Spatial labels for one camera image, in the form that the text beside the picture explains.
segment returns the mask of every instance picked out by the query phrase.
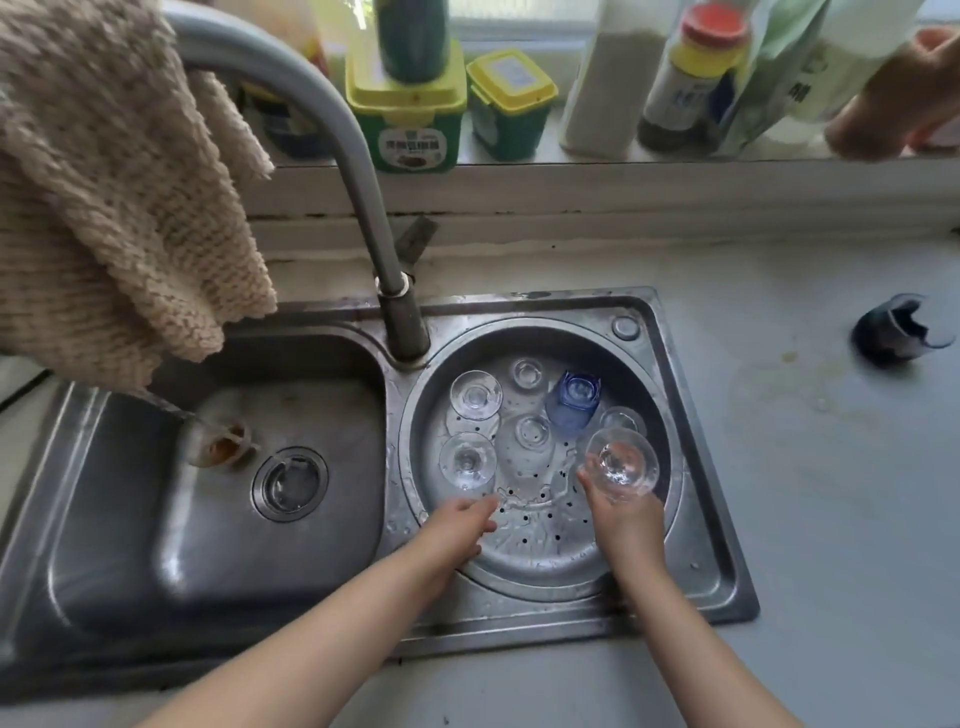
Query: forearm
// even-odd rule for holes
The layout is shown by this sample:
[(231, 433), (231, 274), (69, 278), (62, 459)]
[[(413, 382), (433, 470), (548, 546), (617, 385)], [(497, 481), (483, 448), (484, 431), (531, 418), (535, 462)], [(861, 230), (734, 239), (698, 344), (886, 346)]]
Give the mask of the forearm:
[(429, 601), (403, 551), (187, 688), (142, 728), (326, 726)]
[(690, 728), (795, 728), (801, 723), (747, 670), (664, 571), (623, 570), (621, 588)]

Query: green container with yellow lid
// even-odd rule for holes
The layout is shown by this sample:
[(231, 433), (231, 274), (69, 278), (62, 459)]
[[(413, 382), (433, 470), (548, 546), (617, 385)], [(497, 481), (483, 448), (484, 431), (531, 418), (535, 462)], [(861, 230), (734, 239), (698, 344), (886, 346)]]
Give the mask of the green container with yellow lid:
[(457, 163), (467, 110), (467, 74), (460, 43), (450, 41), (440, 78), (402, 84), (383, 70), (376, 37), (363, 34), (347, 56), (347, 103), (374, 166), (384, 172), (445, 172)]
[(515, 48), (471, 61), (467, 76), (473, 135), (494, 159), (532, 157), (543, 136), (550, 105), (557, 98), (557, 85)]

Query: person's left arm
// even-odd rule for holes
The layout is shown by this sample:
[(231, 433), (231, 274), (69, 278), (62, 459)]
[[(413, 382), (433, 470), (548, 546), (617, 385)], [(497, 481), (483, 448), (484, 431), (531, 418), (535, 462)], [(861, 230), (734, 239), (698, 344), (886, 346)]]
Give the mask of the person's left arm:
[(140, 728), (328, 725), (454, 570), (480, 553), (496, 507), (495, 497), (444, 503), (410, 544), (186, 688)]

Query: hand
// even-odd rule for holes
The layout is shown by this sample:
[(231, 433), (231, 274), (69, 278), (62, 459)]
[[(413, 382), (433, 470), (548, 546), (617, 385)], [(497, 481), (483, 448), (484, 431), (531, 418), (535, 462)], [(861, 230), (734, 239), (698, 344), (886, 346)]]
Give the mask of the hand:
[(416, 561), (433, 596), (440, 595), (455, 569), (480, 555), (477, 542), (485, 533), (496, 530), (490, 516), (499, 504), (496, 496), (479, 500), (451, 498), (430, 514), (414, 540), (403, 549)]
[(648, 493), (634, 500), (611, 502), (601, 493), (586, 468), (577, 479), (587, 493), (597, 545), (617, 578), (625, 572), (668, 575), (663, 556), (663, 506)]

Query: dark green bottle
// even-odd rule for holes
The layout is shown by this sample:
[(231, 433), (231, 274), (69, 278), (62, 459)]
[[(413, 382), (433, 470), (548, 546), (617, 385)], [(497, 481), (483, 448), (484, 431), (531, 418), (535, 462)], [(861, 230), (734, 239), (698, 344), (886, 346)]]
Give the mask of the dark green bottle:
[(447, 0), (376, 0), (376, 35), (383, 69), (404, 84), (443, 75), (450, 55)]

